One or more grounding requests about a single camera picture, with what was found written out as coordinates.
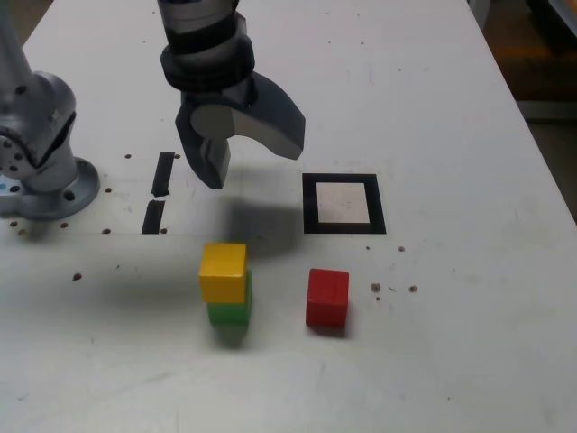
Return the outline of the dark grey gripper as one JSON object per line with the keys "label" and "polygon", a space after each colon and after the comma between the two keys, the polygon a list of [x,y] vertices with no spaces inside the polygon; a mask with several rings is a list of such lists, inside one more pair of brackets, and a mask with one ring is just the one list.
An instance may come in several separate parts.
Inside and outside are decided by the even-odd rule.
{"label": "dark grey gripper", "polygon": [[224,187],[231,158],[226,139],[248,137],[290,160],[302,154],[306,118],[268,78],[258,73],[241,79],[197,75],[183,78],[179,89],[187,100],[175,121],[183,151],[192,171],[210,189]]}

